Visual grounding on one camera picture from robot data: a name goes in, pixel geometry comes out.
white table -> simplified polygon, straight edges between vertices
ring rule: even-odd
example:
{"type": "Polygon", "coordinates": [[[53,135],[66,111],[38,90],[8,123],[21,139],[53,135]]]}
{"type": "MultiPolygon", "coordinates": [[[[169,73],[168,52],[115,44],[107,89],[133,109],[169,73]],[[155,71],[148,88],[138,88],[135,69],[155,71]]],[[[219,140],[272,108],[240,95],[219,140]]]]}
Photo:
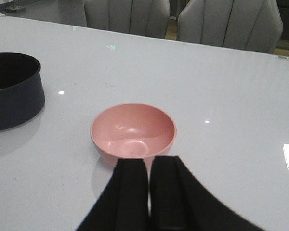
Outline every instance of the white table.
{"type": "Polygon", "coordinates": [[[289,59],[0,18],[0,52],[41,62],[46,96],[29,122],[0,131],[0,231],[71,231],[112,167],[89,135],[119,103],[176,122],[178,155],[219,200],[270,231],[289,231],[289,59]]]}

gray chair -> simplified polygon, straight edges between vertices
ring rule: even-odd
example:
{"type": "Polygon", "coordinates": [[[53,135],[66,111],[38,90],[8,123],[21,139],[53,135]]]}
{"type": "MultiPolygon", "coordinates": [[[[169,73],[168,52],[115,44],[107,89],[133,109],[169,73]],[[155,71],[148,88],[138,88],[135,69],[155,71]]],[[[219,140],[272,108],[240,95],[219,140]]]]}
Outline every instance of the gray chair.
{"type": "Polygon", "coordinates": [[[273,53],[282,30],[276,0],[190,0],[177,40],[273,53]]]}
{"type": "Polygon", "coordinates": [[[187,4],[187,0],[169,0],[170,3],[170,17],[178,20],[179,14],[187,4]]]}
{"type": "Polygon", "coordinates": [[[169,0],[86,0],[87,27],[165,38],[169,0]]]}

